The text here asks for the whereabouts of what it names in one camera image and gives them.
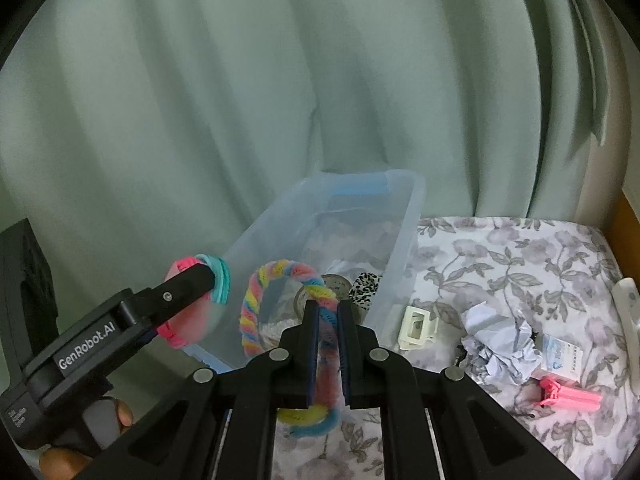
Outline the left hand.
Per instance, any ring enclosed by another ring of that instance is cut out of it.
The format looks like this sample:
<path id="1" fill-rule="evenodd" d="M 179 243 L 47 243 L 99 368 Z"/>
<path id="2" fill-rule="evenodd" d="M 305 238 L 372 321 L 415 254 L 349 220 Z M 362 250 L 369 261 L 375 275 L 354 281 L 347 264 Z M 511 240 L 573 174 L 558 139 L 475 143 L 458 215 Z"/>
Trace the left hand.
<path id="1" fill-rule="evenodd" d="M 134 413 L 121 400 L 115 400 L 119 433 L 128 431 L 134 424 Z M 67 448 L 48 448 L 39 459 L 39 468 L 46 480 L 70 480 L 91 462 L 91 458 Z"/>

